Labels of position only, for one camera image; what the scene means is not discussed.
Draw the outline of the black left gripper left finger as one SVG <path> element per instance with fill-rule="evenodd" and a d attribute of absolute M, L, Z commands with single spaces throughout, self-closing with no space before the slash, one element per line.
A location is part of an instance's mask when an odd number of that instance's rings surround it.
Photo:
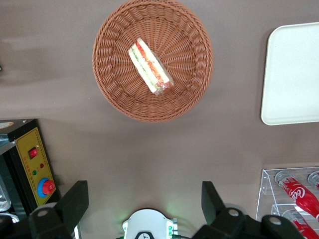
<path fill-rule="evenodd" d="M 89 207 L 88 182 L 77 181 L 52 207 L 37 208 L 28 218 L 33 239 L 70 239 Z"/>

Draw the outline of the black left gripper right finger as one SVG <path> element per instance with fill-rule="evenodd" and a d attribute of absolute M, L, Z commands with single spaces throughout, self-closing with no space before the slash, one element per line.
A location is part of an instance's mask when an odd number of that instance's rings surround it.
<path fill-rule="evenodd" d="M 260 223 L 240 209 L 225 206 L 214 185 L 202 182 L 201 208 L 206 220 L 194 239 L 260 239 Z"/>

